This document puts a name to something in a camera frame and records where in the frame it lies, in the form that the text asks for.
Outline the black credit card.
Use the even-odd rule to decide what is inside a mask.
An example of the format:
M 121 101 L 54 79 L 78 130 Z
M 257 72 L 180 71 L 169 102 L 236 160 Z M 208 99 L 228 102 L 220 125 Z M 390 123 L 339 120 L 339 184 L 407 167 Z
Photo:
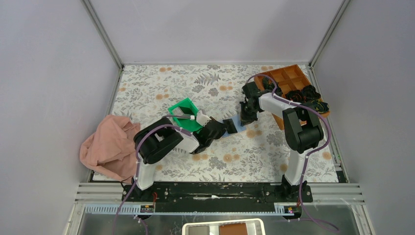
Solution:
M 224 119 L 223 124 L 225 125 L 226 131 L 229 135 L 237 133 L 236 126 L 233 122 L 233 119 Z

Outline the beige blue card holder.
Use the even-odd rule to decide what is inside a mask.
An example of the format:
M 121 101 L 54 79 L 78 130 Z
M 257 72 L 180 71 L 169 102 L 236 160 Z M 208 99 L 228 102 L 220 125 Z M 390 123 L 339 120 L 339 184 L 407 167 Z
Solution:
M 244 132 L 247 130 L 246 126 L 242 126 L 241 125 L 241 119 L 240 119 L 240 115 L 236 114 L 232 117 L 223 119 L 220 121 L 222 124 L 225 125 L 226 127 L 226 131 L 224 133 L 224 135 L 222 136 L 223 138 Z

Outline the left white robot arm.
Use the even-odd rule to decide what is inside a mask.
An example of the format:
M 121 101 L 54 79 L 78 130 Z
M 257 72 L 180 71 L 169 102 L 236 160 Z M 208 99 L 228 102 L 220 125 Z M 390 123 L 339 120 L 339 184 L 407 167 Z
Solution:
M 133 177 L 133 195 L 140 201 L 151 197 L 156 164 L 174 149 L 190 154 L 205 151 L 214 140 L 220 139 L 227 131 L 226 125 L 208 120 L 197 132 L 191 132 L 174 125 L 170 118 L 163 116 L 153 124 L 139 131 L 133 138 L 136 148 L 137 171 Z

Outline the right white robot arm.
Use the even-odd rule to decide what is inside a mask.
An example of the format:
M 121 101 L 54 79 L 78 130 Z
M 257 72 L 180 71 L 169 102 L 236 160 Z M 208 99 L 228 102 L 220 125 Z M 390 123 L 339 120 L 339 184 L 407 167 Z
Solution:
M 269 112 L 283 119 L 285 140 L 290 147 L 288 168 L 283 175 L 281 197 L 288 202 L 300 195 L 299 185 L 305 179 L 306 160 L 324 138 L 319 116 L 313 108 L 287 100 L 270 91 L 260 90 L 255 82 L 242 87 L 245 98 L 240 102 L 240 121 L 245 126 L 257 121 L 257 114 Z

